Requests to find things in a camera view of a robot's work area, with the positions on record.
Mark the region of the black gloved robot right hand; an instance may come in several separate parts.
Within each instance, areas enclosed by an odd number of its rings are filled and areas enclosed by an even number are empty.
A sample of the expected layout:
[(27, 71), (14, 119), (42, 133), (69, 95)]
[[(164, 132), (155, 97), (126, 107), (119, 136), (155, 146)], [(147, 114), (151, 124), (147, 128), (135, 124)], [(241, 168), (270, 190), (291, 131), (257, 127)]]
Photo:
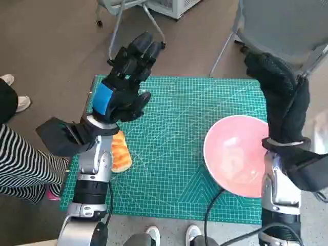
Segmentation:
[(302, 142), (310, 103), (309, 81), (269, 53), (248, 53), (247, 75), (258, 80), (266, 101), (269, 138), (280, 143)]

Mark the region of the bare black robot left hand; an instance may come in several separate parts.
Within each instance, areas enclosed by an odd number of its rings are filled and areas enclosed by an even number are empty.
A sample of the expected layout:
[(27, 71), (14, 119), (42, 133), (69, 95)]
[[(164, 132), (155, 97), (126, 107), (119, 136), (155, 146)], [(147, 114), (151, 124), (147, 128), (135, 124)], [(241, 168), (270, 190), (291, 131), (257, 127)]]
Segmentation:
[(109, 61), (111, 72), (100, 82), (93, 98), (92, 114), (98, 121), (114, 124), (143, 116), (151, 93), (140, 94), (140, 84), (148, 79), (161, 50), (162, 43), (154, 41), (149, 32), (120, 48)]

